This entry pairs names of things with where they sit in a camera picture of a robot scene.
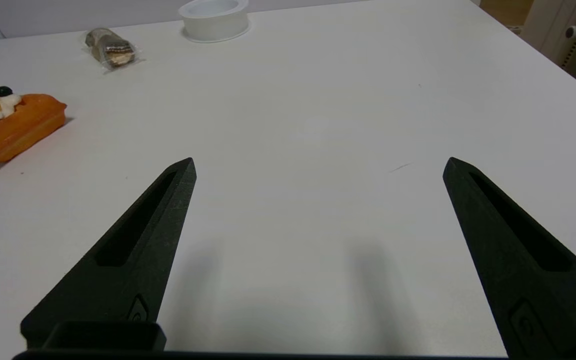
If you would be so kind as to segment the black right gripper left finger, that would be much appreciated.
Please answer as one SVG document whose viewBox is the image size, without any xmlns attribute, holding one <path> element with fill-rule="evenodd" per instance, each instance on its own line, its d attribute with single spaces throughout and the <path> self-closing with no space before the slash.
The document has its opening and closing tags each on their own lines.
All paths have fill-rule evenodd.
<svg viewBox="0 0 576 360">
<path fill-rule="evenodd" d="M 197 173 L 167 167 L 21 321 L 28 349 L 64 322 L 157 320 Z"/>
</svg>

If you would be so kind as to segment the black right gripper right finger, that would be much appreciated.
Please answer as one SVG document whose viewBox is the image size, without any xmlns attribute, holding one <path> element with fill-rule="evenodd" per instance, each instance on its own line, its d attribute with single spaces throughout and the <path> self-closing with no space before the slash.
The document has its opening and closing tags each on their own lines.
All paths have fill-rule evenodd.
<svg viewBox="0 0 576 360">
<path fill-rule="evenodd" d="M 507 355 L 576 359 L 576 255 L 475 166 L 442 178 Z"/>
</svg>

